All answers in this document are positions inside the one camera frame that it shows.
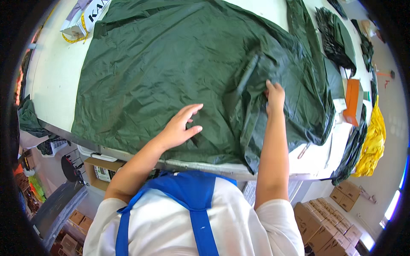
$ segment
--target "blue apron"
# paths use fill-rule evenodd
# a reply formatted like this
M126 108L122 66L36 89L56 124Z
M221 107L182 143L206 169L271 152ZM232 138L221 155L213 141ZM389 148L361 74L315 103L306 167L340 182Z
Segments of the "blue apron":
M216 177L226 179L236 186L236 180L201 171L180 172L177 175L166 172L161 177L149 180L131 199L128 206L117 211L121 214L121 220L115 244L115 255L128 255L130 210L150 189L162 191L189 210L199 256L219 255L207 214L207 209L211 208Z

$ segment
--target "purple cloth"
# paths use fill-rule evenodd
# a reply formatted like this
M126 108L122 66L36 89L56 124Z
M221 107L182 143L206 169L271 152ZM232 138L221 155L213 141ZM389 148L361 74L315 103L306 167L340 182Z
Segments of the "purple cloth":
M74 5L73 9L68 14L66 20L71 21L73 19L74 15L79 10L84 10L91 1L92 0L78 0L77 3Z

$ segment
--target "white t-shirt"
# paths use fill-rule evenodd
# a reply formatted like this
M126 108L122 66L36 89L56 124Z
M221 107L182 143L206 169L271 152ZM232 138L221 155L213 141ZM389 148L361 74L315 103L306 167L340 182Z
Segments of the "white t-shirt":
M84 255L115 255L119 199L101 202L84 243ZM255 211L241 191L216 178L208 217L219 255L302 256L304 248L291 204L265 202ZM198 255L189 211L159 190L146 192L130 212L129 255Z

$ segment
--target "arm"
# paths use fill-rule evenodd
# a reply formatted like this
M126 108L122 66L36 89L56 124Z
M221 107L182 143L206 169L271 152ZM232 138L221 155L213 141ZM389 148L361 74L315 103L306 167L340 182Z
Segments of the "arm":
M182 108L160 134L150 140L122 167L120 172L114 175L104 199L118 198L129 203L142 187L162 153L181 145L202 131L202 126L199 125L185 130L187 122L193 122L192 115L195 115L202 107L203 104L193 104Z
M266 86L268 121L260 155L255 209L271 199L289 200L289 152L283 113L285 91L280 84L273 85L269 80Z

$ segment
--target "forearm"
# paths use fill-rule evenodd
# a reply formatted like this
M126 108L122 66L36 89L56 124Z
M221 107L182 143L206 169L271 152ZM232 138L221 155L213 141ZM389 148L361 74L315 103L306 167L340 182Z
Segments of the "forearm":
M255 209L271 199L288 200L289 152L285 115L272 113L268 117L260 155L256 185Z
M114 175L104 199L113 197L128 203L142 187L164 151L157 138L149 141Z

